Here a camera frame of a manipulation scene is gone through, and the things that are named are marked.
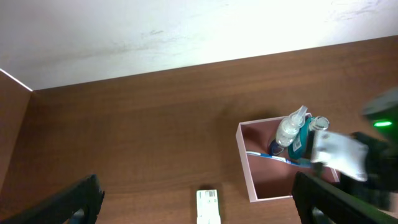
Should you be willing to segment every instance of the clear plastic bottle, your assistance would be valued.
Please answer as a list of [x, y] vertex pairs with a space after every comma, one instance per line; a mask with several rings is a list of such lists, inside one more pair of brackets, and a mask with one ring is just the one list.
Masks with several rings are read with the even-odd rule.
[[300, 128], [305, 123], [305, 113], [307, 109], [306, 106], [301, 106], [300, 109], [280, 122], [275, 137], [279, 147], [287, 147], [293, 142]]

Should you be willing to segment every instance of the pink container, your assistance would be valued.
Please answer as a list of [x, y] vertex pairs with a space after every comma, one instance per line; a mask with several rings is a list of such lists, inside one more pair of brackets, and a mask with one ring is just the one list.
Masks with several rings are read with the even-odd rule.
[[[250, 202], [290, 198], [297, 171], [311, 172], [308, 168], [246, 154], [246, 151], [267, 154], [267, 146], [274, 140], [275, 131], [283, 118], [239, 123], [236, 141], [238, 142]], [[287, 150], [279, 156], [289, 159]], [[328, 182], [338, 182], [338, 173], [334, 169], [326, 168], [323, 172], [323, 179]]]

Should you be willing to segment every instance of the white ceiling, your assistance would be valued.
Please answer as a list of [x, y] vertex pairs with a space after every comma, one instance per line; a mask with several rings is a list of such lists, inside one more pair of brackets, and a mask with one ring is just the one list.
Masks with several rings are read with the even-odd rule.
[[0, 67], [38, 90], [397, 35], [397, 21], [396, 0], [8, 0]]

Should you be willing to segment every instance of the toothbrush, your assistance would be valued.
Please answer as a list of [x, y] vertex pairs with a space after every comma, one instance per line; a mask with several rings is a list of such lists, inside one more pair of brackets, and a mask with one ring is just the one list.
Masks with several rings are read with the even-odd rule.
[[296, 162], [292, 162], [290, 160], [287, 160], [286, 158], [280, 157], [280, 156], [270, 156], [268, 154], [265, 153], [260, 153], [260, 152], [253, 152], [253, 151], [246, 151], [247, 155], [252, 155], [252, 156], [260, 156], [260, 157], [264, 157], [264, 158], [269, 158], [269, 159], [275, 159], [287, 164], [291, 164], [291, 165], [295, 165], [295, 166], [300, 166], [300, 167], [310, 167], [310, 166], [306, 166], [306, 165], [300, 165]]

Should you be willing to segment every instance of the green light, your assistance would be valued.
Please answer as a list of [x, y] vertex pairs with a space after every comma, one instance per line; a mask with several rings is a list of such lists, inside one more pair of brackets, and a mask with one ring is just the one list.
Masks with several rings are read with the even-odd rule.
[[375, 127], [385, 127], [385, 126], [390, 126], [392, 125], [391, 121], [378, 121], [376, 123], [374, 123]]

